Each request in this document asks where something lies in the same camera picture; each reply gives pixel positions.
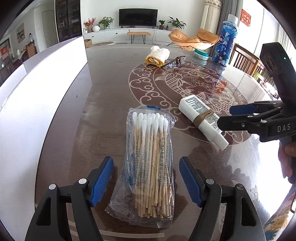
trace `television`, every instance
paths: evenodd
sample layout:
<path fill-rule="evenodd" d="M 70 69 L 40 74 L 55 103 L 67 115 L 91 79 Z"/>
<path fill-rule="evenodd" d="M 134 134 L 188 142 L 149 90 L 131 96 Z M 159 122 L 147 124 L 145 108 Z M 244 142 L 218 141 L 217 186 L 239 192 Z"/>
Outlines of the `television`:
<path fill-rule="evenodd" d="M 119 26 L 156 26 L 157 9 L 124 8 L 119 10 Z"/>

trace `knitted glove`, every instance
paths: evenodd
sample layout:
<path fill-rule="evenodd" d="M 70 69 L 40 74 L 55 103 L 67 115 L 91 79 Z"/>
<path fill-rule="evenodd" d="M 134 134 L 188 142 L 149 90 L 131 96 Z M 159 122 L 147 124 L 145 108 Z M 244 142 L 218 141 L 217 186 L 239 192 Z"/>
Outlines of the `knitted glove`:
<path fill-rule="evenodd" d="M 161 49 L 158 46 L 151 47 L 150 54 L 145 58 L 147 64 L 153 64 L 157 67 L 161 67 L 165 64 L 165 61 L 169 58 L 170 51 L 168 49 Z"/>

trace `white cabinet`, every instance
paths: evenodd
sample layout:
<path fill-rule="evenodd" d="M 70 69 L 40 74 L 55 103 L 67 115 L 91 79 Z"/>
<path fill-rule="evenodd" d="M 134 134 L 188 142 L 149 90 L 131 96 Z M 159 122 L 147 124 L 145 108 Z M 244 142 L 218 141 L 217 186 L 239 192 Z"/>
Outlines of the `white cabinet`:
<path fill-rule="evenodd" d="M 92 43 L 101 42 L 115 42 L 115 43 L 130 43 L 131 35 L 127 35 L 128 32 L 148 32 L 151 35 L 146 35 L 146 44 L 159 44 L 166 46 L 171 43 L 168 35 L 170 31 L 151 29 L 151 28 L 114 28 L 100 30 L 98 32 L 92 32 L 83 35 L 84 39 L 91 39 Z M 142 35 L 136 35 L 134 43 L 142 44 Z"/>
<path fill-rule="evenodd" d="M 100 42 L 105 42 L 105 31 L 97 31 L 97 32 L 92 32 L 89 34 L 83 35 L 83 38 L 86 39 L 91 39 L 92 43 L 100 43 Z"/>
<path fill-rule="evenodd" d="M 126 40 L 128 42 L 129 36 L 127 33 L 129 29 L 111 29 L 105 31 L 105 41 Z"/>
<path fill-rule="evenodd" d="M 172 41 L 170 40 L 170 38 L 168 37 L 168 35 L 170 34 L 169 31 L 156 31 L 156 37 L 155 40 L 157 42 L 166 42 L 166 43 L 171 43 Z"/>

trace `flower vase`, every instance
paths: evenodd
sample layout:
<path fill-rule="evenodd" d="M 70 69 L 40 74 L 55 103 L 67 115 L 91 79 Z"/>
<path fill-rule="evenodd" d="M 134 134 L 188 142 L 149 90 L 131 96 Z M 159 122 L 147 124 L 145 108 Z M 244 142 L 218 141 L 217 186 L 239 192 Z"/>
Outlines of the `flower vase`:
<path fill-rule="evenodd" d="M 93 26 L 92 30 L 93 30 L 94 32 L 100 31 L 100 26 L 95 25 L 95 26 Z"/>

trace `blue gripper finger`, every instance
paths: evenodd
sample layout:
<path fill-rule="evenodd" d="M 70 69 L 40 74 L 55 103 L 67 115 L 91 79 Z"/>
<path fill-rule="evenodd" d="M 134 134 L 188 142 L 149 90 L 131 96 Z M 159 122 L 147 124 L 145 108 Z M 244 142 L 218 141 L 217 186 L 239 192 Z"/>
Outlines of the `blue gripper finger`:
<path fill-rule="evenodd" d="M 192 171 L 196 170 L 186 157 L 182 157 L 179 161 L 179 170 L 189 192 L 191 200 L 195 202 L 199 207 L 203 207 L 204 201 L 201 198 L 201 189 L 194 177 Z"/>
<path fill-rule="evenodd" d="M 101 201 L 114 168 L 113 159 L 106 156 L 97 169 L 93 169 L 89 176 L 88 197 L 91 207 Z"/>
<path fill-rule="evenodd" d="M 256 111 L 257 107 L 253 104 L 231 106 L 229 109 L 229 113 L 231 115 L 251 115 L 254 114 Z"/>

